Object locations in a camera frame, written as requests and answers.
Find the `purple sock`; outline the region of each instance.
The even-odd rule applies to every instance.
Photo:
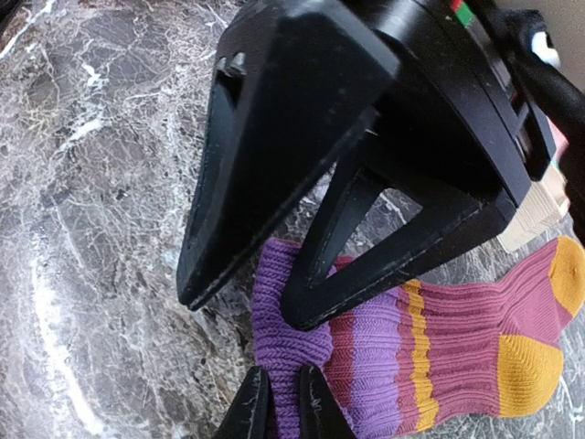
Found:
[[[333,352],[328,324],[302,332],[282,318],[281,294],[298,251],[290,243],[269,240],[262,251],[252,297],[256,362],[271,378],[281,439],[300,436],[297,380],[301,366],[314,364],[323,370]]]

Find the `ribbed knit fabric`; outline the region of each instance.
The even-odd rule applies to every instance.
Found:
[[[326,363],[335,397],[357,437],[367,439],[420,432],[464,413],[525,416],[556,389],[563,366],[558,337],[585,297],[585,254],[571,239],[549,243],[498,283],[441,287],[412,281],[311,333],[281,329],[289,341],[282,344],[281,332],[257,326],[277,317],[286,326],[278,300],[296,252],[291,244],[266,244],[255,295],[271,295],[274,305],[267,310],[255,297],[252,307],[259,363],[267,367],[268,357],[259,347],[280,347],[267,367],[271,378],[281,380],[278,390],[273,384],[280,437],[298,438],[292,369],[304,362]],[[349,262],[340,258],[336,267]],[[263,286],[267,282],[271,289]],[[325,338],[333,352],[331,345],[314,348]],[[282,359],[287,374],[277,364]],[[290,396],[286,410],[279,409],[281,391]],[[293,424],[296,430],[289,430]]]
[[[262,252],[252,297],[256,362],[271,378],[281,439],[300,436],[297,379],[301,366],[314,364],[323,369],[333,352],[327,324],[302,332],[292,329],[281,316],[282,289],[298,251],[294,244],[270,240]]]

